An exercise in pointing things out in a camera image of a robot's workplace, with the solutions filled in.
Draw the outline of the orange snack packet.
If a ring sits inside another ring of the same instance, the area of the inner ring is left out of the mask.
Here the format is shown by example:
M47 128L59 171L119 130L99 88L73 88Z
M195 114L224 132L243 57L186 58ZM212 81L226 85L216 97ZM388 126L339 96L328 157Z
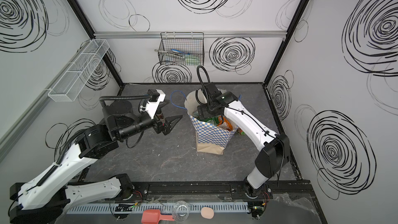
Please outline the orange snack packet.
M218 116L217 127L222 128L227 131L233 131L232 124L223 116Z

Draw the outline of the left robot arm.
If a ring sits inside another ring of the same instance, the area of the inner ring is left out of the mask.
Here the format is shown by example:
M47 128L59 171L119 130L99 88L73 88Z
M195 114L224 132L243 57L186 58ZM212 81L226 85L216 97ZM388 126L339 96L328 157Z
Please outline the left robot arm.
M58 159L37 177L11 186L8 216L12 224L48 224L79 205L130 199L137 191L126 174L82 185L71 185L70 181L130 137L142 137L148 129L168 135L182 119L182 115L163 116L162 108L169 101L161 90L136 96L102 96L99 102L104 116L99 124L75 132Z

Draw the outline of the checkered paper bag blue handles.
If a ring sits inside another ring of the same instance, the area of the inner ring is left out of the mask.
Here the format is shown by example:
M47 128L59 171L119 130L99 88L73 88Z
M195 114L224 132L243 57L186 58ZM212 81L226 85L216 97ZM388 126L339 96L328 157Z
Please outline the checkered paper bag blue handles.
M218 116L201 119L197 109L200 104L196 100L196 93L197 91L194 90L189 94L183 94L183 105L174 104L174 106L187 112L189 120L191 121L195 130L197 151L222 155L229 141L237 132L238 125L225 115L223 115L223 117L225 117L232 124L233 131L227 131L217 127Z

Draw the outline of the green snack packet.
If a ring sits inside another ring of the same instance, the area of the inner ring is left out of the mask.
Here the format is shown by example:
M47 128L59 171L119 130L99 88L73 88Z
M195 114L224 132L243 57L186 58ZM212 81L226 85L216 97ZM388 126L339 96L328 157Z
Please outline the green snack packet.
M244 132L241 128L238 128L238 129L237 129L237 133L238 133L239 135L246 135L245 132Z

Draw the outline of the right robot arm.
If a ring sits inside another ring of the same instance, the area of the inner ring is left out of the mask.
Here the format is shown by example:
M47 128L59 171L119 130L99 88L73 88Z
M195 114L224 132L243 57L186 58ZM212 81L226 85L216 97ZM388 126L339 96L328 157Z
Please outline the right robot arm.
M259 151L254 169L244 179L245 194L254 199L261 194L263 185L270 178L280 176L280 170L289 161L290 140L285 134L277 134L261 123L232 92L222 93L210 81L204 66L197 67L197 75L205 97L205 102L195 97L199 103L199 116L226 117L243 130Z

